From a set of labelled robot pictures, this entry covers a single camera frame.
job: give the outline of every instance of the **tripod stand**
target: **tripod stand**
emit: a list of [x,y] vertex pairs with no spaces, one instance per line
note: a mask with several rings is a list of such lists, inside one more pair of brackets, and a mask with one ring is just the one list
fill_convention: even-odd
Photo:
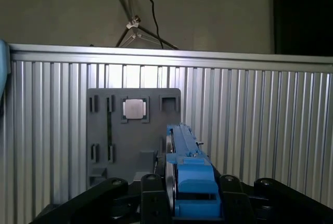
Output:
[[[152,42],[155,43],[157,45],[160,45],[160,42],[164,43],[165,45],[169,46],[172,49],[178,49],[178,47],[170,44],[169,42],[167,42],[166,40],[159,38],[156,34],[152,33],[151,31],[149,31],[148,29],[144,28],[143,26],[140,25],[140,17],[135,15],[135,16],[131,16],[129,7],[127,5],[126,0],[119,0],[122,8],[125,11],[127,20],[129,21],[128,24],[126,25],[126,28],[124,30],[124,32],[121,34],[116,47],[126,47],[128,46],[131,42],[133,42],[134,40],[136,40],[137,38],[143,39],[145,41],[148,42]],[[124,38],[126,37],[127,33],[129,32],[129,30],[133,31],[133,34],[128,37],[124,42]]]

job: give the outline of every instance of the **blue plastic part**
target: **blue plastic part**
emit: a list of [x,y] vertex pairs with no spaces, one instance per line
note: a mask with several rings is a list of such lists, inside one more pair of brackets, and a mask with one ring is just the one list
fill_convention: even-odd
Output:
[[8,68],[9,63],[9,47],[6,42],[0,39],[0,93],[1,97],[4,93],[7,74],[10,69]]
[[196,144],[196,137],[184,124],[168,126],[173,134],[175,153],[167,154],[166,161],[177,164],[177,188],[179,193],[210,194],[212,200],[175,199],[175,216],[186,218],[221,217],[219,187],[207,155]]

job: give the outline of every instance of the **metal wall panel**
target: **metal wall panel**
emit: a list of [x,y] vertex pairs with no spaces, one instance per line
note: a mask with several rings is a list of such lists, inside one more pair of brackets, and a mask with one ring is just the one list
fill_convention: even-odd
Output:
[[11,57],[0,223],[86,189],[88,88],[179,88],[182,120],[220,172],[272,177],[333,207],[331,58],[30,45]]

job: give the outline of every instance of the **gray wall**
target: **gray wall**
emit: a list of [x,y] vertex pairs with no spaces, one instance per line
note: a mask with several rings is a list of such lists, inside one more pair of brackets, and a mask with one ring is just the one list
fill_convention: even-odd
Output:
[[[180,49],[273,52],[272,0],[155,3],[160,35]],[[149,0],[134,4],[142,25],[155,31]],[[125,24],[118,0],[0,0],[0,38],[11,43],[111,47]]]

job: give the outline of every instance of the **square metal part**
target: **square metal part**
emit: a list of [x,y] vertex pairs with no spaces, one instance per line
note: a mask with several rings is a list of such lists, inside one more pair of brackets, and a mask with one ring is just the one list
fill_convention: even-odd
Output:
[[123,102],[123,114],[127,119],[143,119],[146,115],[146,103],[142,99],[126,99]]

